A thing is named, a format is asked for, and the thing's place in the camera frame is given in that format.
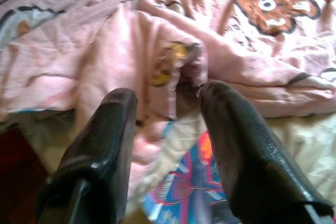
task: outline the dark red surface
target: dark red surface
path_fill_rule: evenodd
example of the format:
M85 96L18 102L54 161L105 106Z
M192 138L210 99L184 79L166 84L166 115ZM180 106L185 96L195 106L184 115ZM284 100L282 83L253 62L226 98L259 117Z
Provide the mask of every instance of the dark red surface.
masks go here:
M47 172L18 129L0 135L0 223L35 224L35 198Z

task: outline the bed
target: bed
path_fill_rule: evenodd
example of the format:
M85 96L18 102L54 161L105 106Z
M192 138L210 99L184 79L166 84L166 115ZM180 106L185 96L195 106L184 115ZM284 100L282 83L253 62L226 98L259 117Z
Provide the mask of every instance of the bed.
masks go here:
M48 171L104 95L133 89L136 205L206 131L198 87L217 79L336 203L334 0L0 2L1 130L18 124Z

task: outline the yellow cartoon print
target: yellow cartoon print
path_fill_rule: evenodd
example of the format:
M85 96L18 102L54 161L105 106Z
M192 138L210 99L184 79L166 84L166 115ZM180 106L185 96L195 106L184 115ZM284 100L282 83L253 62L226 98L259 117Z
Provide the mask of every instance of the yellow cartoon print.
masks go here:
M151 84L153 86L167 84L172 78L174 63L178 59L183 59L186 55L187 49L180 42L173 42L168 47L163 48L154 65Z

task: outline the cartoon bear print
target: cartoon bear print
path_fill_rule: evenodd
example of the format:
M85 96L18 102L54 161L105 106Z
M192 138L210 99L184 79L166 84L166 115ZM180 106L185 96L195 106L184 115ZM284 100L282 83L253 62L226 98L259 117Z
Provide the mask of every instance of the cartoon bear print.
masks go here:
M158 55L152 71L151 83L153 86L163 86L172 78L174 63L187 55L187 49L181 42L172 42L168 47L164 47Z
M295 17L317 19L321 10L313 0L235 0L250 24L261 34L291 33L296 26Z

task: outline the pink blanket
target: pink blanket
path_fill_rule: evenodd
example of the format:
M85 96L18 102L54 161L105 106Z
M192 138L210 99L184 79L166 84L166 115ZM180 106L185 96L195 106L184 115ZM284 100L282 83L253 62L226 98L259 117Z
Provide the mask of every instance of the pink blanket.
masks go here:
M167 121L176 120L178 83L226 81L265 117L336 110L334 0L6 0L0 7L0 35L18 37L1 51L2 117L76 108L79 130L109 91L136 91L144 126L129 195L157 157ZM57 13L48 22L25 13L48 8ZM6 30L11 15L19 22Z

